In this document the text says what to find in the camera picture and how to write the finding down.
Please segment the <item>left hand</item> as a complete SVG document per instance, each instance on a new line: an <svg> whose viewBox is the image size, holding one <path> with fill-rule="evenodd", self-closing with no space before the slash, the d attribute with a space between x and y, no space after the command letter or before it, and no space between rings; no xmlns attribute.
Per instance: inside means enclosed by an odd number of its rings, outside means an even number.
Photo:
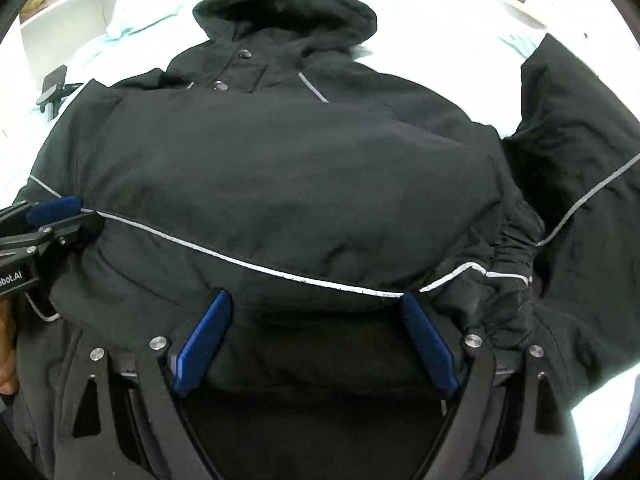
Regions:
<svg viewBox="0 0 640 480"><path fill-rule="evenodd" d="M14 349L15 323L8 300L0 304L0 393L12 396L18 389Z"/></svg>

